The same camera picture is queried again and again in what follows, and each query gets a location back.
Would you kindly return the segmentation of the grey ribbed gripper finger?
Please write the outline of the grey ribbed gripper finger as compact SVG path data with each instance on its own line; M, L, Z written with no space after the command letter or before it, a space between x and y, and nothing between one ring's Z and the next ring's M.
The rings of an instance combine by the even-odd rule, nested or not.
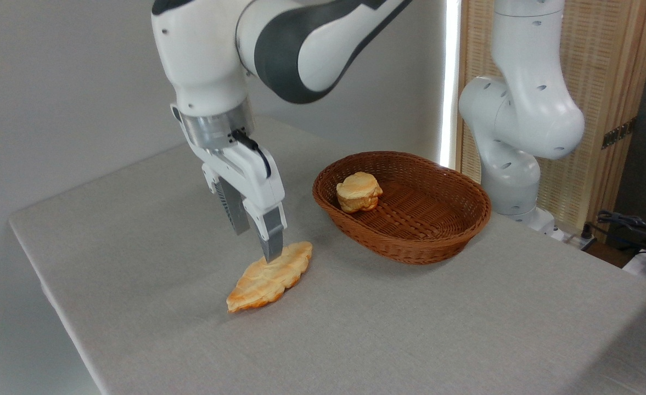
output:
M243 201L243 207L253 220L267 263L280 257L283 251L283 233L287 228L282 202L273 207L262 209L250 199Z
M225 178L215 173L208 165L202 171L211 193L217 195L236 235L250 229L248 215L243 205L242 195Z

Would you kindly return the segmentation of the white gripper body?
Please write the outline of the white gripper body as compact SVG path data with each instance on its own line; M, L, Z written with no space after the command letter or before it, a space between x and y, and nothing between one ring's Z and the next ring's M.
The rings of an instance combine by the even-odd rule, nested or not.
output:
M250 137L254 130L250 105L210 116L186 115L175 104L170 110L195 155L245 199L262 209L283 201L285 193L272 155Z

